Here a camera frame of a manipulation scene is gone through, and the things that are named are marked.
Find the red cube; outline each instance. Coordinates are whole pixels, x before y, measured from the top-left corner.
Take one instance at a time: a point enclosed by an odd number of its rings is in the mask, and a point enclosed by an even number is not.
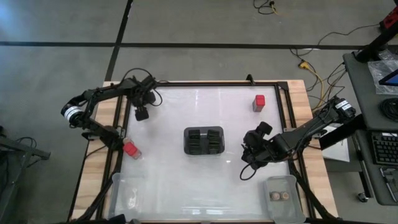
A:
[[[263,107],[266,105],[266,98],[264,95],[256,95],[256,98],[253,101],[253,111],[261,112]]]

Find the plastic bag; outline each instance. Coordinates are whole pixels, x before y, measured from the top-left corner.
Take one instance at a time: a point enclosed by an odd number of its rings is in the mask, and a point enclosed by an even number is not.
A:
[[[398,60],[381,60],[368,62],[369,70],[373,77],[376,94],[398,95],[398,86],[380,85],[379,80],[398,69]]]

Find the wooden table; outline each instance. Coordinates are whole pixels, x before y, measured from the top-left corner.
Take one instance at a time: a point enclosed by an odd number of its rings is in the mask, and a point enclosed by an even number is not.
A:
[[[276,82],[277,80],[271,81],[259,81],[259,82]],[[292,101],[293,111],[297,126],[302,125],[308,120],[312,119],[312,113],[310,108],[310,103],[308,101],[307,92],[305,91],[305,85],[303,80],[284,80],[288,82],[289,93]],[[111,82],[104,82],[104,86],[110,85]],[[290,125],[289,112],[287,110],[287,104],[285,101],[284,92],[281,91],[282,104],[284,106],[284,113],[287,125]],[[98,105],[98,110],[96,113],[95,120],[103,125],[112,125],[116,98],[106,100]],[[123,100],[121,115],[119,119],[119,124],[122,125],[124,118],[124,109],[126,106],[126,99]],[[319,146],[318,141],[311,142],[313,146]],[[95,149],[103,146],[100,140],[90,142],[88,145],[87,153],[94,151]],[[78,193],[76,197],[75,207],[73,209],[72,218],[78,218],[84,213],[87,207],[96,197],[97,193],[101,188],[101,181],[103,178],[104,165],[106,160],[107,150],[103,149],[97,153],[92,154],[86,159],[83,167],[83,173],[81,175],[80,184],[78,186]],[[338,216],[337,209],[335,205],[335,200],[333,198],[333,193],[331,191],[328,174],[326,172],[325,163],[323,160],[322,152],[319,149],[306,148],[303,153],[305,167],[307,170],[308,181],[312,192],[317,196],[319,201],[325,206],[325,208],[334,216]],[[111,192],[105,200],[105,210],[104,215],[107,216],[109,209],[109,198]],[[305,195],[300,191],[300,199],[303,205],[303,212],[308,216],[307,204],[305,201]]]

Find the gray floor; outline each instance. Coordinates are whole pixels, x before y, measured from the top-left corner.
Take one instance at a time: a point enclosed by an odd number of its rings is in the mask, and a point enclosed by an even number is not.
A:
[[[114,42],[126,3],[0,0],[0,41]],[[135,0],[123,42],[316,44],[328,32],[376,24],[393,7],[391,0],[280,0],[280,16],[263,16],[247,0]],[[376,36],[372,27],[349,37],[330,36],[323,44],[363,45]],[[347,52],[314,50],[305,59],[325,78]],[[68,128],[60,109],[71,97],[102,84],[111,53],[106,47],[0,46],[0,124],[10,138],[32,136],[39,148],[52,152],[49,161],[28,169],[15,220],[66,220],[87,142],[80,130]],[[142,67],[161,80],[242,80],[250,73],[255,79],[303,79],[310,86],[315,77],[297,68],[299,62],[288,50],[121,48],[112,80]],[[346,88],[339,96],[357,107],[348,76],[340,83]],[[310,94],[319,96],[320,86]],[[318,103],[314,98],[310,102]],[[330,173],[330,180],[344,219],[398,220],[396,207],[355,199],[361,191],[359,178]]]

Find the black keyboard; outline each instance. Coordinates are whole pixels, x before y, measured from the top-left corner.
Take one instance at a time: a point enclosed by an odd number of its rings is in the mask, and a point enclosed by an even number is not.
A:
[[[372,133],[375,162],[382,165],[398,166],[398,138]]]

